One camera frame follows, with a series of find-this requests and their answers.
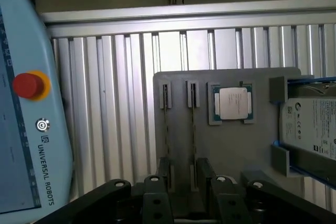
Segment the grey parts rack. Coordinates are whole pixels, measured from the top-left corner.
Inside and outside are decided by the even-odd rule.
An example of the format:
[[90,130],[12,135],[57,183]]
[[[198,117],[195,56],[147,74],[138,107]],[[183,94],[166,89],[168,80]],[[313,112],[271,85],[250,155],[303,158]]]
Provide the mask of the grey parts rack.
[[[256,177],[336,214],[336,160],[280,142],[280,106],[288,87],[336,83],[298,68],[250,68],[159,72],[153,77],[155,140],[158,163],[169,159],[167,192],[176,219],[213,219],[197,185],[198,158],[207,158],[216,175],[243,185]],[[213,86],[253,89],[252,120],[212,118]]]

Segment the silver CPU chip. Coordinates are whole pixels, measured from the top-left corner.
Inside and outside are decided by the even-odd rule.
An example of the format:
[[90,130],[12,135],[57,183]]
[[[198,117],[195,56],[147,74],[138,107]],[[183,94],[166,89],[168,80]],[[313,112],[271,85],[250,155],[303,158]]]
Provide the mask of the silver CPU chip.
[[253,113],[253,89],[251,84],[241,87],[213,86],[212,118],[221,123],[226,120],[252,120]]

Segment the silver hard disk drive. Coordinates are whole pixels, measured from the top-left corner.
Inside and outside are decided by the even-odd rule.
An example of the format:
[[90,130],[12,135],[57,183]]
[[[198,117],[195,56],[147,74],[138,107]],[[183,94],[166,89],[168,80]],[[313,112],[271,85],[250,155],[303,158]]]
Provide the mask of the silver hard disk drive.
[[279,129],[281,143],[336,160],[336,83],[289,86]]

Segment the light blue teach pendant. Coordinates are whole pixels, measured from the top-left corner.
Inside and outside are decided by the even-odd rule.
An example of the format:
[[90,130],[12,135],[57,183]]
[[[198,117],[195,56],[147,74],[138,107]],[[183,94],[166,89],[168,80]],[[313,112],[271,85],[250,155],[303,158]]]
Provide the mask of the light blue teach pendant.
[[[47,98],[31,101],[12,82],[39,70]],[[0,224],[38,220],[68,202],[72,151],[54,52],[30,0],[0,0]]]

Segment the red emergency stop button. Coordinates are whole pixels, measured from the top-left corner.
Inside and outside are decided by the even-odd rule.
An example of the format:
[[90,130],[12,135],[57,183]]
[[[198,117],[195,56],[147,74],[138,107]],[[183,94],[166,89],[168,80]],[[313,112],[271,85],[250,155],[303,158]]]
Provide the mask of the red emergency stop button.
[[20,98],[40,101],[47,98],[51,91],[51,82],[42,71],[32,70],[18,74],[12,82],[12,87]]

